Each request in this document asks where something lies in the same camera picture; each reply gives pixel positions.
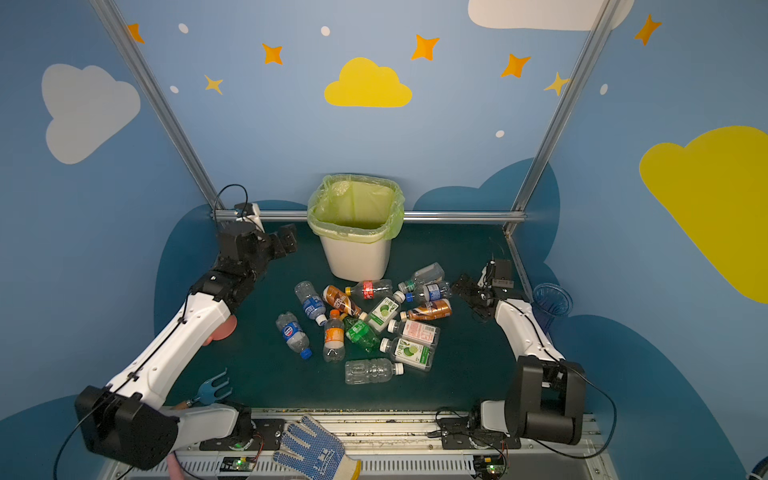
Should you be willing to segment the brown tea bottle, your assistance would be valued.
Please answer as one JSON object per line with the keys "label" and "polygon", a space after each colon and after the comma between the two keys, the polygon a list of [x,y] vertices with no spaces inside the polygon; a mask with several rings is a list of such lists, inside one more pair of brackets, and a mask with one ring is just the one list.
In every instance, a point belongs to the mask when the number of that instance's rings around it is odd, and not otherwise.
{"label": "brown tea bottle", "polygon": [[434,321],[451,316],[453,313],[450,301],[441,299],[427,302],[416,308],[406,310],[400,313],[402,321]]}

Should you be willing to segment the brown coffee bottle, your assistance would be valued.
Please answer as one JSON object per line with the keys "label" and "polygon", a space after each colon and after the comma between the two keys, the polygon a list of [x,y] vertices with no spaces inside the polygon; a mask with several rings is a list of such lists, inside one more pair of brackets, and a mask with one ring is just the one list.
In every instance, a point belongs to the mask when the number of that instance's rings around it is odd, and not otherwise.
{"label": "brown coffee bottle", "polygon": [[323,290],[323,299],[333,309],[346,313],[349,317],[365,320],[367,314],[357,306],[351,298],[342,292],[339,288],[328,285]]}

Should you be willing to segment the clear bottle blue cap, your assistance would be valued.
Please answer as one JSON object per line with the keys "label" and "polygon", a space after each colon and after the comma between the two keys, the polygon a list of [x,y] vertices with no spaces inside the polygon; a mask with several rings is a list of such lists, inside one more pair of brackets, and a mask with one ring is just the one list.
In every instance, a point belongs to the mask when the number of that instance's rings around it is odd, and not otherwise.
{"label": "clear bottle blue cap", "polygon": [[286,345],[302,359],[312,357],[309,339],[300,326],[297,317],[291,312],[281,314],[276,320],[276,326],[280,330]]}

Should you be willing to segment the clear bottle orange label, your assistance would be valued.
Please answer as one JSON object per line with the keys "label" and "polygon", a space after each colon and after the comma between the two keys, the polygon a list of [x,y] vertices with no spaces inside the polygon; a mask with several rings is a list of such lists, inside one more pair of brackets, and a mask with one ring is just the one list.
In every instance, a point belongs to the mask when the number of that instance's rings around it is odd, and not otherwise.
{"label": "clear bottle orange label", "polygon": [[324,326],[323,359],[327,363],[342,362],[345,357],[345,330],[341,312],[332,309]]}

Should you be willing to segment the clear bottle white cap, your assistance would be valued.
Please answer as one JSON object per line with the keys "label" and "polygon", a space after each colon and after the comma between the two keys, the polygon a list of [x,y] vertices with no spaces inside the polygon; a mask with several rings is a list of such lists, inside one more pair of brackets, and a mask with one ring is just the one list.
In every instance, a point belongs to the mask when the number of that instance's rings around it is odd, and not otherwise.
{"label": "clear bottle white cap", "polygon": [[389,382],[395,376],[404,374],[402,363],[393,363],[386,358],[348,361],[345,364],[347,385],[379,384]]}

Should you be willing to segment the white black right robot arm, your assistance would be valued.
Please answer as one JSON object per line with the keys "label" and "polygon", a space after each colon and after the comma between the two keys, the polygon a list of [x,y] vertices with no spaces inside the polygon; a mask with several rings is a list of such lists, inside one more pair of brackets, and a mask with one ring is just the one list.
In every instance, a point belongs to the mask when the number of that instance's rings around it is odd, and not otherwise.
{"label": "white black right robot arm", "polygon": [[554,348],[536,321],[533,306],[513,298],[505,288],[481,285],[466,274],[451,284],[451,290],[473,312],[495,320],[516,357],[506,398],[479,403],[470,414],[470,425],[513,440],[578,444],[585,372]]}

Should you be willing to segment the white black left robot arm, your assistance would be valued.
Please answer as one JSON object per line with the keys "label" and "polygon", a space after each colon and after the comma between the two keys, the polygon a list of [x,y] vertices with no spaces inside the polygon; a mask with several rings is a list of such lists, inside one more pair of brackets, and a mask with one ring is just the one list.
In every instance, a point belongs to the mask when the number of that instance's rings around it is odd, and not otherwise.
{"label": "white black left robot arm", "polygon": [[251,294],[269,262],[297,251],[296,235],[292,224],[267,233],[253,220],[218,231],[216,262],[190,287],[166,327],[106,386],[88,386],[76,397],[76,428],[88,451],[149,470],[177,449],[233,432],[240,416],[235,407],[172,411],[164,404],[180,374]]}

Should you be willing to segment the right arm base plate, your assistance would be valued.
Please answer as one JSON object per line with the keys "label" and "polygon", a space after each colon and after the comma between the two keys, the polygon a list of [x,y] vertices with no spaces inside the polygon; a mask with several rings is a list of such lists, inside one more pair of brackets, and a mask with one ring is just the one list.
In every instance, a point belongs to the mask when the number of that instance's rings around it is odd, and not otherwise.
{"label": "right arm base plate", "polygon": [[439,439],[444,450],[516,450],[521,441],[503,432],[480,427],[472,428],[464,417],[443,417],[437,420]]}

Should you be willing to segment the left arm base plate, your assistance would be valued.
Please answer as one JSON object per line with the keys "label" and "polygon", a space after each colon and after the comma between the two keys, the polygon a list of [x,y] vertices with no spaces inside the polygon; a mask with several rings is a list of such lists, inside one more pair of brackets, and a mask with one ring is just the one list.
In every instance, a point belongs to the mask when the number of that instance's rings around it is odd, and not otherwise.
{"label": "left arm base plate", "polygon": [[232,433],[200,443],[201,451],[275,451],[280,448],[284,419],[239,418]]}

